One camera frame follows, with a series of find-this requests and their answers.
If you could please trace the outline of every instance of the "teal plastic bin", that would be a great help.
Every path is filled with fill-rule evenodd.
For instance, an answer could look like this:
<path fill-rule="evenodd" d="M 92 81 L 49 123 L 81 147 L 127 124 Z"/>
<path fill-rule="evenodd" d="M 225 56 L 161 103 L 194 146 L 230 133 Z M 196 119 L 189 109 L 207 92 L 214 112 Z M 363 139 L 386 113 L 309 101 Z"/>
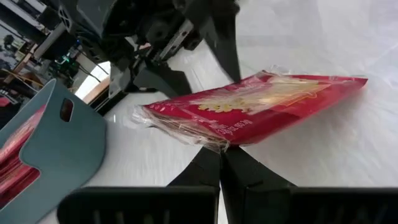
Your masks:
<path fill-rule="evenodd" d="M 72 113 L 61 118 L 65 102 Z M 38 222 L 72 190 L 90 180 L 105 155 L 106 122 L 61 83 L 48 82 L 0 131 L 0 145 L 41 106 L 47 105 L 19 154 L 40 176 L 0 210 L 2 224 Z"/>

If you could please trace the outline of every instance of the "red plastic bag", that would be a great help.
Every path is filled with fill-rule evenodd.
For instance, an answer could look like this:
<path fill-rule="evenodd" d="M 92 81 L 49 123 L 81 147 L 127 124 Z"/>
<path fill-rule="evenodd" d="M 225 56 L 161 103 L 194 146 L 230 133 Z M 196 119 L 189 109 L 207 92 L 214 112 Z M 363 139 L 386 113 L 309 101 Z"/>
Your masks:
<path fill-rule="evenodd" d="M 133 118 L 211 148 L 253 144 L 336 103 L 367 80 L 263 71 L 237 84 L 144 105 Z"/>
<path fill-rule="evenodd" d="M 0 96 L 0 107 L 7 106 L 9 103 L 10 101 L 6 97 Z"/>
<path fill-rule="evenodd" d="M 21 193 L 40 175 L 40 172 L 19 160 L 19 152 L 38 125 L 44 106 L 33 114 L 0 150 L 0 208 Z"/>

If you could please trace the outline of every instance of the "basket handle hole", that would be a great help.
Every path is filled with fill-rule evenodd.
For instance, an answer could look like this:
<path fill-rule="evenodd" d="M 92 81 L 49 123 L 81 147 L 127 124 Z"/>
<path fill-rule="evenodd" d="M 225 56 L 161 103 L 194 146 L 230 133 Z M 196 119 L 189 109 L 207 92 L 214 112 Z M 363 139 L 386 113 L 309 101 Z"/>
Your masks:
<path fill-rule="evenodd" d="M 73 111 L 73 102 L 69 99 L 63 99 L 61 111 L 60 111 L 60 118 L 64 122 L 69 122 L 70 118 L 72 117 Z"/>

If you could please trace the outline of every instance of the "white table surface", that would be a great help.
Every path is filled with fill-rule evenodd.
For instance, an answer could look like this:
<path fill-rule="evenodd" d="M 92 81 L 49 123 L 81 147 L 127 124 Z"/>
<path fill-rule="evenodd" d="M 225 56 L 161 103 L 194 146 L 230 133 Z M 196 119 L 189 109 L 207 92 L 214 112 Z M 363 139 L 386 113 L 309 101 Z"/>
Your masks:
<path fill-rule="evenodd" d="M 398 186 L 398 1 L 246 0 L 237 18 L 244 77 L 279 65 L 324 75 L 367 75 L 358 94 L 245 150 L 299 186 Z M 194 91 L 228 84 L 201 43 L 170 66 Z M 90 186 L 165 186 L 199 151 L 156 129 L 131 129 L 129 105 L 163 100 L 129 95 L 106 116 L 107 155 Z M 40 223 L 57 223 L 55 213 Z M 227 223 L 220 204 L 219 223 Z"/>

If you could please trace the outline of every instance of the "black robotic mechanism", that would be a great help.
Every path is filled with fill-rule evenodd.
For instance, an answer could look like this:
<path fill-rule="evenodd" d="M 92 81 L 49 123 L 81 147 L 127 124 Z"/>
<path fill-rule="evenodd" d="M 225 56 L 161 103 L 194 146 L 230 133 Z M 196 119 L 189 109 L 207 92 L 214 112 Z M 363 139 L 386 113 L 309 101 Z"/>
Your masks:
<path fill-rule="evenodd" d="M 220 183 L 230 224 L 398 221 L 398 189 L 297 187 L 239 147 L 202 148 L 166 187 L 77 190 L 57 216 L 60 224 L 217 223 Z"/>
<path fill-rule="evenodd" d="M 156 89 L 191 93 L 183 72 L 167 60 L 204 39 L 232 81 L 239 81 L 234 0 L 51 0 L 67 30 L 95 63 L 110 61 L 109 97 Z M 134 45 L 126 37 L 131 37 Z"/>

